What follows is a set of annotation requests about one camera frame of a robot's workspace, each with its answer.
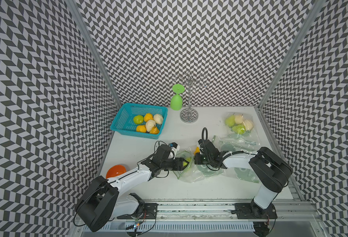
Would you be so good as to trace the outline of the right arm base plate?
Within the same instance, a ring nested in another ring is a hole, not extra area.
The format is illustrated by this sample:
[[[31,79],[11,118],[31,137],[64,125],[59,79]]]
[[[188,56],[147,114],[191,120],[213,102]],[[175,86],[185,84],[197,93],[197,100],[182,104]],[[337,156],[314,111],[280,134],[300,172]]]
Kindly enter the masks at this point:
[[[235,210],[234,214],[237,215],[238,219],[265,219],[265,220],[272,220],[277,219],[277,212],[276,208],[271,203],[268,208],[263,209],[259,207],[254,202],[251,203],[235,203],[234,204]]]

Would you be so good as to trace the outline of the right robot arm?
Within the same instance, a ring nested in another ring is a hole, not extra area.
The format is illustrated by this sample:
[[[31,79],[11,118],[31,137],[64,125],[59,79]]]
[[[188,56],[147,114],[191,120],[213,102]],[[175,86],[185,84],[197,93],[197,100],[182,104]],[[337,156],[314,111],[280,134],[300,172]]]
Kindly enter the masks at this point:
[[[276,196],[288,184],[293,173],[291,166],[267,147],[255,153],[245,151],[219,151],[210,140],[198,141],[200,154],[195,156],[196,165],[206,165],[211,170],[246,168],[251,169],[261,182],[253,199],[253,207],[266,210]]]

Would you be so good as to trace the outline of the zip-top bag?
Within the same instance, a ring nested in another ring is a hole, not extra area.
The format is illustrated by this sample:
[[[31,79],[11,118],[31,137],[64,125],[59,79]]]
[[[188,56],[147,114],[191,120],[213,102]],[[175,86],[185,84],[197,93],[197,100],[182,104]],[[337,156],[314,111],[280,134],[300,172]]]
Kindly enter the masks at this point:
[[[225,124],[225,120],[231,115],[243,115],[244,120],[249,119],[254,123],[254,128],[251,131],[246,131],[244,134],[236,134],[232,131],[232,127]],[[261,139],[257,132],[256,123],[253,116],[243,112],[225,112],[221,114],[222,133],[215,135],[212,138],[212,143],[219,150],[227,151],[244,151],[253,153],[261,147]]]
[[[247,168],[235,168],[236,178],[239,180],[252,182],[252,183],[259,183],[260,179],[256,175],[256,173],[252,169]]]
[[[177,157],[179,158],[192,158],[190,165],[183,171],[173,171],[178,180],[186,183],[195,183],[211,177],[217,177],[225,173],[221,169],[209,169],[207,165],[196,165],[194,163],[194,156],[194,152],[190,148],[180,150],[179,153],[177,153]]]

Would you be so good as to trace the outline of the yellow pear bag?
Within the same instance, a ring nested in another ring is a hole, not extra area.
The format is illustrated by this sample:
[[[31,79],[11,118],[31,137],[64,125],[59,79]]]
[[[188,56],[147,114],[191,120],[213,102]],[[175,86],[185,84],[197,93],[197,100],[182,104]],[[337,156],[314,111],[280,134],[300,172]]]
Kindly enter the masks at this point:
[[[145,125],[138,125],[138,126],[136,127],[136,132],[146,133],[147,130],[146,130]]]
[[[147,113],[147,114],[145,114],[143,119],[145,122],[148,122],[149,120],[153,120],[153,115],[150,113]]]
[[[196,147],[195,151],[194,151],[194,155],[200,153],[200,148],[199,147]]]
[[[151,130],[150,130],[150,134],[159,134],[159,132],[160,132],[160,130],[156,127],[156,126],[154,126]]]

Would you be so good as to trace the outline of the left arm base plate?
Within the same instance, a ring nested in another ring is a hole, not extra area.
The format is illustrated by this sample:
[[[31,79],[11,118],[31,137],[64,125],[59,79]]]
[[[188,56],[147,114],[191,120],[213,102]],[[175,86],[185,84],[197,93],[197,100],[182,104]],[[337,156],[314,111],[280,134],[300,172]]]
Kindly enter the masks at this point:
[[[132,214],[118,216],[117,219],[148,219],[153,220],[157,217],[158,203],[144,203],[137,207],[137,210]]]

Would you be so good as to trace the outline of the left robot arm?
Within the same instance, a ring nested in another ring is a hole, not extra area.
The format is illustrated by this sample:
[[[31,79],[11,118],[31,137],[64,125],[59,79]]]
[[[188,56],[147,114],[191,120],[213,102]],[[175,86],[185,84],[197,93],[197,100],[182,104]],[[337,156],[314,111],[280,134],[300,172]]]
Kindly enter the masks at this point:
[[[157,178],[161,171],[183,171],[189,161],[177,157],[180,149],[177,143],[163,144],[147,158],[137,162],[137,167],[116,177],[95,178],[77,201],[75,216],[84,224],[97,232],[109,221],[118,217],[136,219],[136,226],[147,218],[155,218],[145,201],[130,190],[140,184]]]

